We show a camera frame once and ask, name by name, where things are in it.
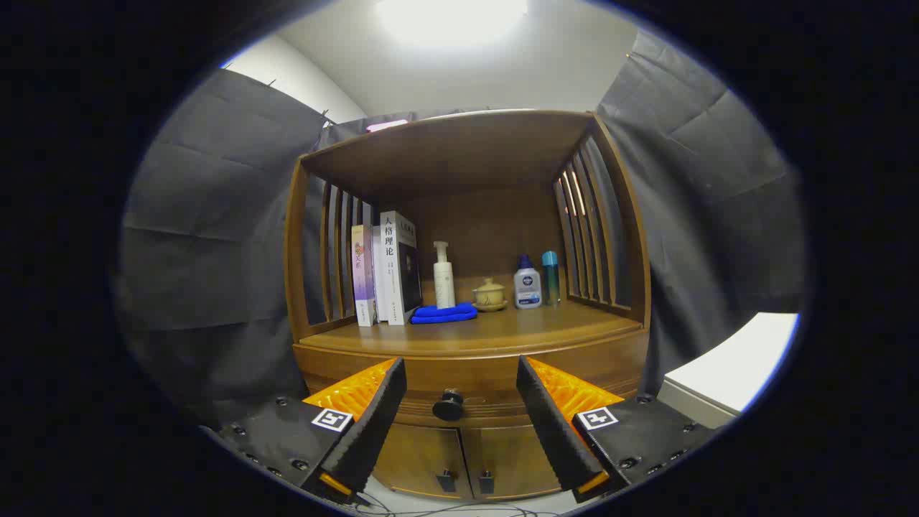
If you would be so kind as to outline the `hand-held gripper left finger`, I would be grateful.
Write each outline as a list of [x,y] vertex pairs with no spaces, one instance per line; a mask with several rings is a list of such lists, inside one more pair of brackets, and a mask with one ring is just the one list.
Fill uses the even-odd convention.
[[376,467],[406,387],[403,358],[391,358],[305,399],[262,401],[218,423],[215,435],[300,490],[352,503]]

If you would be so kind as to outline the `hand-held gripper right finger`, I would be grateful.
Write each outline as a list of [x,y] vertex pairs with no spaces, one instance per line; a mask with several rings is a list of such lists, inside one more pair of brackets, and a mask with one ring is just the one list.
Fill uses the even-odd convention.
[[624,399],[525,355],[516,389],[561,489],[578,503],[643,483],[716,434],[653,396]]

